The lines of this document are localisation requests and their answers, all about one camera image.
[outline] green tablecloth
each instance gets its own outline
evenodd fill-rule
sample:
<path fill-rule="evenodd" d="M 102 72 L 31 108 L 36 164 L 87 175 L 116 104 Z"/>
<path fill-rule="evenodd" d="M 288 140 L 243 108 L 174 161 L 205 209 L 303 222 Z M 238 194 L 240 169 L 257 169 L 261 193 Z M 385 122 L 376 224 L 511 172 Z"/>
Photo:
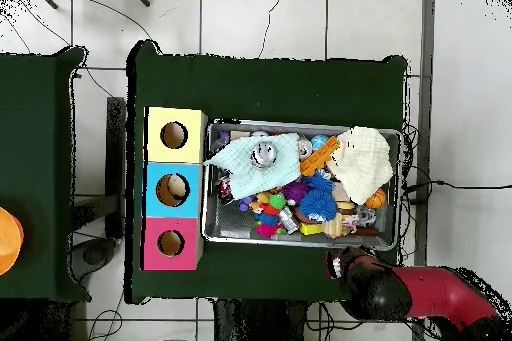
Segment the green tablecloth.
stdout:
<path fill-rule="evenodd" d="M 210 118 L 401 130 L 406 67 L 400 56 L 383 62 L 168 56 L 150 41 L 139 42 L 128 57 L 128 176 L 134 171 L 136 192 L 134 202 L 127 202 L 127 236 L 133 236 L 131 247 L 127 245 L 128 299 L 348 298 L 346 290 L 328 279 L 323 249 L 206 242 L 196 271 L 139 270 L 140 229 L 133 226 L 140 227 L 140 213 L 134 210 L 141 206 L 143 108 L 200 109 Z"/>
<path fill-rule="evenodd" d="M 0 54 L 0 207 L 25 238 L 14 267 L 0 276 L 0 298 L 86 300 L 70 277 L 70 75 L 85 50 L 54 56 Z"/>

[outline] silver toy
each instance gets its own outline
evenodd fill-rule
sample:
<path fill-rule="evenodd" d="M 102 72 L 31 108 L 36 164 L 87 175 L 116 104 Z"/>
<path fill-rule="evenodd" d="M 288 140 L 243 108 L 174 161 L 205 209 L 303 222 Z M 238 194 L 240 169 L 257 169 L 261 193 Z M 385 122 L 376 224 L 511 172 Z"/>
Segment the silver toy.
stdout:
<path fill-rule="evenodd" d="M 279 220 L 285 227 L 286 231 L 288 231 L 288 234 L 293 234 L 299 229 L 299 225 L 295 221 L 292 211 L 288 207 L 283 207 L 279 212 Z"/>
<path fill-rule="evenodd" d="M 356 207 L 356 215 L 359 217 L 357 221 L 357 226 L 368 228 L 375 223 L 377 219 L 377 215 L 375 214 L 375 209 L 370 209 L 368 206 L 364 204 Z"/>
<path fill-rule="evenodd" d="M 268 168 L 277 158 L 277 150 L 272 143 L 262 141 L 252 150 L 251 163 L 260 169 Z"/>

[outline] orange ball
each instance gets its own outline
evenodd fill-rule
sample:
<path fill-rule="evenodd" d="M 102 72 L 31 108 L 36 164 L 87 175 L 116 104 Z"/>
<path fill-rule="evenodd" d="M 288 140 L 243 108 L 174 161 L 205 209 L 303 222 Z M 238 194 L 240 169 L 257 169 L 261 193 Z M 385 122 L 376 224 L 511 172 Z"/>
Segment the orange ball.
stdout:
<path fill-rule="evenodd" d="M 368 200 L 366 200 L 366 205 L 370 209 L 378 209 L 386 203 L 386 193 L 382 188 L 379 188 L 375 194 L 373 194 Z"/>

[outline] orange toy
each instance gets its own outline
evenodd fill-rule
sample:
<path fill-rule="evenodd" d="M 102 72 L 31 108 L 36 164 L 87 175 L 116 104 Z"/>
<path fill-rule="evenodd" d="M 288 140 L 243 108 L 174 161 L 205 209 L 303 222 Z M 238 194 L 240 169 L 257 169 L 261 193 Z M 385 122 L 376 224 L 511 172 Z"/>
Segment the orange toy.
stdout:
<path fill-rule="evenodd" d="M 0 275 L 16 262 L 23 242 L 20 221 L 0 207 Z"/>
<path fill-rule="evenodd" d="M 379 188 L 375 194 L 373 194 L 368 200 L 366 200 L 366 205 L 370 209 L 378 209 L 386 203 L 386 193 L 382 188 Z"/>
<path fill-rule="evenodd" d="M 331 154 L 340 146 L 336 137 L 329 138 L 325 144 L 300 164 L 304 176 L 313 176 L 316 169 L 322 169 L 325 162 L 331 160 Z"/>

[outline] white cloth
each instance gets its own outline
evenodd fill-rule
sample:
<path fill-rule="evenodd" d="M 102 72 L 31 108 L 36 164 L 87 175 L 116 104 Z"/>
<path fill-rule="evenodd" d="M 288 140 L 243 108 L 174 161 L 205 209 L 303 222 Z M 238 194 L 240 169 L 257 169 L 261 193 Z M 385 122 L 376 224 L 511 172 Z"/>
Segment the white cloth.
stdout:
<path fill-rule="evenodd" d="M 379 131 L 361 126 L 338 135 L 338 139 L 340 147 L 331 154 L 327 167 L 350 199 L 364 204 L 393 176 L 389 145 Z"/>

